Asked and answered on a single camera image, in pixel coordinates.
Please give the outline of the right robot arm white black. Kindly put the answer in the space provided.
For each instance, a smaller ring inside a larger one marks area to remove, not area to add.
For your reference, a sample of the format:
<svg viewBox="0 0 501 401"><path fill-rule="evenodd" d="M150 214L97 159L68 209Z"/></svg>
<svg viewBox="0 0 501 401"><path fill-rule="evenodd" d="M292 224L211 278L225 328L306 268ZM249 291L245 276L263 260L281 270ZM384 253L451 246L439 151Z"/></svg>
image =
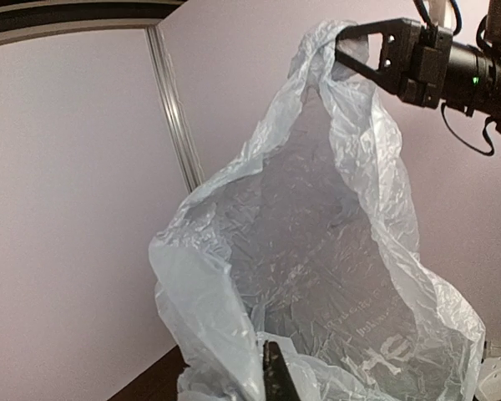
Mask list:
<svg viewBox="0 0 501 401"><path fill-rule="evenodd" d="M457 29L430 21L422 2L422 19L397 18L344 28L337 42L382 36L377 69L337 50L337 62L421 108L455 109L467 116L486 114L501 134L501 1L492 1L478 25L475 45L455 41Z"/></svg>

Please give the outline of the aluminium corner post right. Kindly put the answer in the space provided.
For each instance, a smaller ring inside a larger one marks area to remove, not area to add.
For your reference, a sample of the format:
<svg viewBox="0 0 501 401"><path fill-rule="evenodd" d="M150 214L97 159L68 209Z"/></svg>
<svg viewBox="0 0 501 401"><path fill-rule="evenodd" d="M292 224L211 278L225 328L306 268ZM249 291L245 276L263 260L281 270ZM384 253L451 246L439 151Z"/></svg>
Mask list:
<svg viewBox="0 0 501 401"><path fill-rule="evenodd" d="M175 68L160 27L148 26L144 31L171 142L187 191L193 192L202 184L204 173L180 102Z"/></svg>

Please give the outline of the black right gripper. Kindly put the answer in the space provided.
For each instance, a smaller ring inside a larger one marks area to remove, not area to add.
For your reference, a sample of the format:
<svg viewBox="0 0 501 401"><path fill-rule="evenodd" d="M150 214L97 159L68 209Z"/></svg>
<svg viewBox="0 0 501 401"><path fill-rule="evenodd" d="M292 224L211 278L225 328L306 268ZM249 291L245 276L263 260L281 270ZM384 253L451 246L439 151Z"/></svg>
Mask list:
<svg viewBox="0 0 501 401"><path fill-rule="evenodd" d="M335 52L336 61L406 104L437 108L453 43L451 29L396 18L349 25L339 32L336 41L377 33L382 35L378 69L343 52Z"/></svg>

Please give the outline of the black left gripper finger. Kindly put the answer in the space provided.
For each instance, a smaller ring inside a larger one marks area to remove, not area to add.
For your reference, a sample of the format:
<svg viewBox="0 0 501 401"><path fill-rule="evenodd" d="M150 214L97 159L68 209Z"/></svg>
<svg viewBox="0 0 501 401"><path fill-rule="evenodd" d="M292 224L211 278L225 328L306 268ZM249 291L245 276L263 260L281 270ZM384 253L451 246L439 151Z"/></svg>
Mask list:
<svg viewBox="0 0 501 401"><path fill-rule="evenodd" d="M262 367L266 401L301 400L278 343L265 341Z"/></svg>

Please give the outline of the translucent blue trash bag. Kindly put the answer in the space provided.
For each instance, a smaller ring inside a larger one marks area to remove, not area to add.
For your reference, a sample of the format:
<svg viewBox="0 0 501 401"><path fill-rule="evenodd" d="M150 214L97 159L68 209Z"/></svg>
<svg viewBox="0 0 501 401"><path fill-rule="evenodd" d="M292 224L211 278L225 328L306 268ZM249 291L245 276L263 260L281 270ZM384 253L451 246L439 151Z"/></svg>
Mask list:
<svg viewBox="0 0 501 401"><path fill-rule="evenodd" d="M308 31L240 154L149 245L180 400L262 400L278 343L303 400L470 400L485 326L420 262L402 135Z"/></svg>

